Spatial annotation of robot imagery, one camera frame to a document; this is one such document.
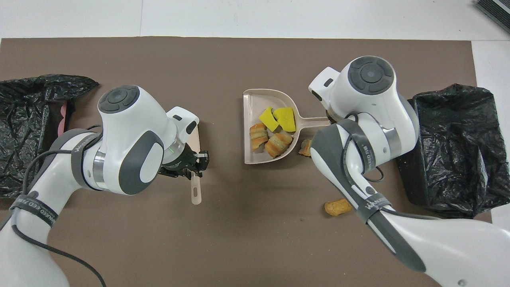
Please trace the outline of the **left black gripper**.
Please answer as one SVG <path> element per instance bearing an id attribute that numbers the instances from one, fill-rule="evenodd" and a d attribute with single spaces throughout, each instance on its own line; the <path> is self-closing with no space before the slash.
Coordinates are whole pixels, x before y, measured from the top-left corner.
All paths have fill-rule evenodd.
<path id="1" fill-rule="evenodd" d="M 192 177 L 202 178 L 203 171 L 209 165 L 209 151 L 194 152 L 186 143 L 182 153 L 171 162 L 162 164 L 158 174 L 177 178 L 184 176 L 188 179 Z"/>

